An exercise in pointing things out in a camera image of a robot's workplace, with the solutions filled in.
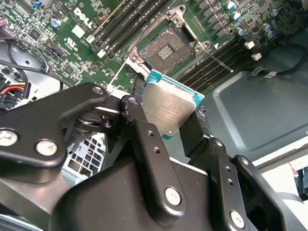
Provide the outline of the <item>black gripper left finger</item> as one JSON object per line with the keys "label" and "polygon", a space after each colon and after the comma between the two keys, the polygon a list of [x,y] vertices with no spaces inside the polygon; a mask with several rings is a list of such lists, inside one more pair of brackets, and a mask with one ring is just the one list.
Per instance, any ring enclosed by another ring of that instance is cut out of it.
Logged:
{"label": "black gripper left finger", "polygon": [[[0,145],[1,176],[30,183],[55,179],[67,157],[65,143],[75,121],[108,98],[96,84],[84,83],[2,114],[0,130],[13,138],[4,138]],[[133,159],[149,215],[160,224],[177,223],[188,204],[156,126],[147,121],[133,96],[113,105],[117,106],[114,125],[102,129],[119,138],[111,166]]]}

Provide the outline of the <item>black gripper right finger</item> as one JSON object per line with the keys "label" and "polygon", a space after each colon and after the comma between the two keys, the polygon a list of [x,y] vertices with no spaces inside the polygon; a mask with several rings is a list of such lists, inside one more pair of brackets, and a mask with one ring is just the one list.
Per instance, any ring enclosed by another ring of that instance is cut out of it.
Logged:
{"label": "black gripper right finger", "polygon": [[231,158],[223,142],[210,136],[203,111],[180,128],[190,165],[209,177],[210,216],[218,231],[286,231],[283,205],[260,172],[241,155]]}

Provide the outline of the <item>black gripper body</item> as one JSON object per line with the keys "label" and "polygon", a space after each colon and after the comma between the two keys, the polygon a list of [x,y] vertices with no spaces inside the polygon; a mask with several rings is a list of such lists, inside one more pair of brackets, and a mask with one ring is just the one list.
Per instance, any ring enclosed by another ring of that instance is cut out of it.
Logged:
{"label": "black gripper body", "polygon": [[[176,159],[171,163],[188,200],[188,211],[171,231],[220,231],[208,175]],[[49,222],[51,231],[164,231],[149,215],[133,159],[121,160],[68,190]]]}

